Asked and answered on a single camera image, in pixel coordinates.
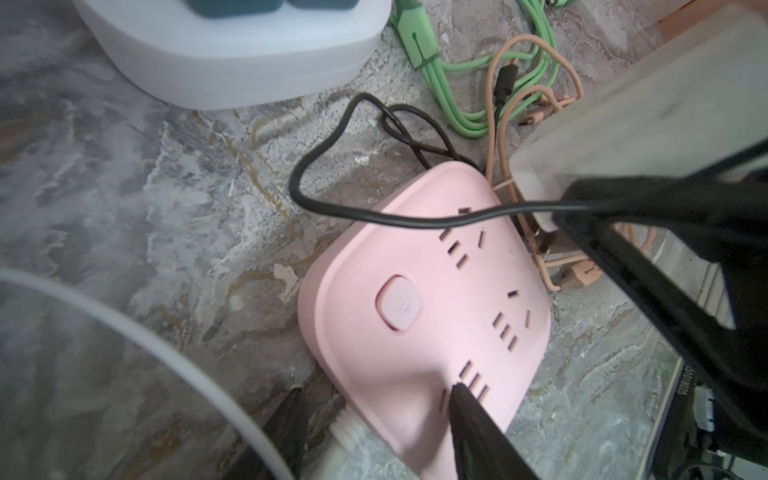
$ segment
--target black power cord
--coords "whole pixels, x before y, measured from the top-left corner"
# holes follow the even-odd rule
[[[515,90],[515,82],[518,79],[518,66],[509,64],[501,67],[496,76],[496,84],[493,86],[493,124],[498,127],[498,118],[502,114],[502,108]]]
[[[382,107],[384,107],[385,110],[382,110],[381,108],[379,108],[379,110],[382,110],[382,116],[380,121],[384,131],[387,134],[389,134],[390,137],[395,138],[396,140],[401,141],[402,143],[411,147],[411,150],[413,150],[413,154],[416,156],[416,158],[419,160],[419,163],[423,165],[425,169],[429,170],[429,168],[431,168],[432,165],[430,165],[427,162],[427,160],[424,158],[422,151],[428,151],[433,154],[442,155],[443,157],[448,157],[453,160],[463,162],[483,172],[483,170],[480,167],[478,167],[478,165],[474,161],[472,161],[469,157],[465,157],[464,155],[458,154],[456,152],[456,149],[453,147],[453,143],[451,143],[451,139],[448,138],[448,135],[446,134],[445,130],[443,130],[440,124],[437,123],[437,120],[430,117],[429,114],[427,114],[425,111],[419,110],[418,108],[412,105],[407,105],[407,104],[395,104],[395,105],[391,105],[390,107],[386,107],[382,104]],[[445,144],[445,148],[435,147],[433,145],[424,144],[420,141],[414,140],[413,137],[411,137],[411,134],[406,130],[406,127],[394,115],[394,112],[396,111],[406,111],[426,121],[432,128],[435,129],[435,131],[437,132],[437,135],[440,136],[443,143]],[[397,127],[397,130],[392,128],[392,125],[389,124],[390,121],[393,121],[395,123],[395,127]]]
[[[331,134],[325,140],[323,140],[317,146],[315,146],[308,154],[304,155],[304,157],[299,161],[296,167],[293,168],[293,172],[291,173],[290,180],[288,183],[288,192],[290,194],[291,199],[300,207],[306,210],[309,210],[311,212],[314,212],[316,214],[328,215],[330,217],[346,218],[349,220],[358,220],[363,222],[377,223],[379,225],[387,225],[391,227],[416,228],[416,229],[444,229],[444,228],[463,227],[465,225],[469,225],[470,223],[482,222],[484,220],[490,220],[492,218],[503,217],[506,215],[528,214],[532,212],[545,212],[545,211],[592,212],[592,213],[616,212],[617,214],[621,214],[623,205],[627,206],[627,209],[628,209],[628,207],[631,205],[631,203],[628,203],[628,202],[635,202],[637,201],[638,197],[647,196],[645,193],[640,195],[632,195],[627,197],[627,201],[624,201],[624,200],[562,201],[561,200],[561,201],[552,201],[552,202],[541,202],[541,201],[521,202],[517,204],[501,205],[500,207],[487,208],[485,210],[480,210],[480,211],[472,212],[470,214],[465,214],[465,215],[459,215],[456,217],[439,217],[439,218],[404,217],[402,215],[383,214],[381,212],[365,210],[362,208],[345,207],[342,205],[329,204],[327,202],[322,202],[320,200],[315,200],[313,198],[307,197],[301,191],[301,180],[302,180],[302,177],[304,176],[304,173],[306,172],[306,169],[309,168],[309,166],[315,160],[320,158],[320,156],[326,153],[339,140],[339,138],[344,133],[344,130],[346,129],[346,125],[349,123],[349,119],[352,117],[352,113],[355,111],[355,108],[357,107],[357,105],[362,101],[368,101],[369,103],[373,104],[376,108],[378,108],[382,112],[382,116],[385,118],[384,120],[382,120],[384,125],[387,125],[387,121],[391,121],[393,124],[395,124],[395,126],[398,126],[398,129],[400,130],[399,132],[400,135],[398,135],[396,132],[396,134],[394,134],[393,137],[409,145],[412,148],[412,150],[414,150],[414,153],[416,153],[417,150],[431,151],[432,153],[437,153],[437,154],[445,155],[446,157],[455,158],[458,161],[464,161],[462,160],[461,156],[455,153],[455,150],[453,149],[453,146],[451,145],[450,141],[445,142],[445,146],[447,147],[447,150],[444,151],[443,149],[432,147],[430,145],[422,144],[421,142],[417,142],[413,140],[412,137],[410,137],[410,135],[407,133],[407,130],[405,129],[405,127],[402,126],[402,122],[400,122],[400,120],[394,115],[392,110],[387,108],[386,105],[384,105],[378,98],[368,93],[358,94],[347,105],[346,110],[344,111],[344,114],[341,117],[341,120],[339,120],[339,124],[336,125],[336,128],[333,129],[333,132],[331,132]],[[431,119],[426,113],[416,108],[409,107],[407,105],[404,105],[404,106],[396,105],[396,107],[399,107],[399,110],[401,111],[409,111],[411,113],[418,111],[420,112],[417,114],[418,116],[427,120],[433,127],[436,126],[436,122],[433,119]],[[444,131],[440,136],[443,138],[443,140],[447,140],[447,136],[445,136]],[[758,157],[761,157],[766,153],[768,153],[768,138],[762,140],[758,144],[755,144],[740,152],[730,155],[724,158],[723,160],[720,160],[715,164],[712,164],[709,167],[704,168],[703,170],[699,170],[697,172],[694,172],[691,175],[688,175],[687,177],[683,177],[679,180],[676,180],[673,182],[673,185],[676,188],[679,188],[679,187],[684,187],[686,184],[690,184],[699,180],[705,180],[705,179],[715,177],[726,170],[730,170],[741,164],[745,164],[746,162],[749,162]],[[429,168],[429,164],[426,163],[426,160],[424,160],[422,164],[424,164],[425,167]],[[654,195],[658,195],[659,193],[667,193],[669,191],[667,188],[668,186],[662,187],[661,189],[650,189],[647,193],[654,194]]]

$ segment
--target floor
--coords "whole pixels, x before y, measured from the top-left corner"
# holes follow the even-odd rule
[[[587,94],[659,45],[638,3],[581,0],[549,12]],[[530,29],[514,0],[425,6],[449,61]],[[480,107],[480,79],[455,77],[459,104]],[[139,319],[260,422],[287,388],[304,385],[311,462],[343,399],[303,344],[295,294],[348,223],[297,209],[286,182],[357,91],[440,118],[389,28],[341,88],[199,112],[127,81],[68,0],[3,2],[0,263]],[[353,118],[311,172],[310,192],[369,206],[420,172],[375,119],[366,109]],[[511,145],[530,131],[511,132]],[[482,158],[485,143],[457,138],[456,147]],[[654,251],[663,254],[660,241]],[[551,300],[551,343],[508,437],[544,480],[634,477],[675,356],[609,281]],[[0,470],[10,477],[219,478],[242,450],[202,398],[91,319],[6,286],[0,318]],[[409,476],[372,435],[339,474]]]

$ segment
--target white connector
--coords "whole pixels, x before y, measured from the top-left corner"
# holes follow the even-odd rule
[[[344,407],[328,430],[331,431],[333,442],[310,475],[310,480],[335,478],[347,455],[355,451],[368,433],[366,424],[349,405]]]

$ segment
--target charging cable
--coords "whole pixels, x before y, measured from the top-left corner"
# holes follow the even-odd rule
[[[554,33],[544,12],[544,0],[518,0],[518,3],[531,19],[536,35],[547,42],[552,49],[556,48]],[[395,0],[395,11],[389,16],[389,22],[400,35],[402,46],[406,50],[411,65],[424,75],[426,84],[435,95],[451,128],[467,138],[482,138],[488,134],[486,112],[463,111],[456,104],[445,73],[483,68],[491,63],[493,55],[486,55],[473,61],[458,64],[441,60],[437,37],[429,22],[426,10],[418,0]],[[511,51],[504,53],[504,59],[513,58],[520,61],[536,60],[535,64],[527,69],[524,75],[516,79],[514,83],[516,91],[522,91],[537,84],[545,75],[548,75],[546,86],[551,87],[554,84],[558,76],[558,64],[553,62],[552,57],[546,52],[539,51],[538,45],[534,45],[530,52]],[[540,94],[534,94],[514,107],[510,105],[510,102],[507,102],[498,109],[498,113],[503,115],[509,108],[514,108],[511,115],[515,117],[531,103],[537,101],[540,96]]]
[[[128,318],[102,302],[79,293],[77,290],[33,273],[0,266],[0,282],[25,286],[79,308],[147,350],[165,366],[176,372],[193,389],[205,397],[225,419],[229,420],[253,451],[261,457],[275,480],[294,480],[283,456],[245,410],[203,370],[139,322]]]

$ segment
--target white tube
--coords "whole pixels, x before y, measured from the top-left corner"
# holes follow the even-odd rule
[[[346,460],[365,438],[368,427],[349,405],[344,407],[329,427],[333,442],[312,471],[310,480],[333,480]]]
[[[276,480],[294,480],[288,465],[270,439],[264,435],[262,429],[253,422],[237,402],[205,372],[190,362],[187,357],[181,355],[174,347],[168,345],[140,323],[110,306],[42,276],[0,266],[0,281],[26,286],[69,303],[91,314],[115,332],[121,333],[130,341],[147,350],[169,369],[176,372],[193,389],[205,397],[224,418],[230,421],[232,426],[248,442],[248,445],[261,457]]]

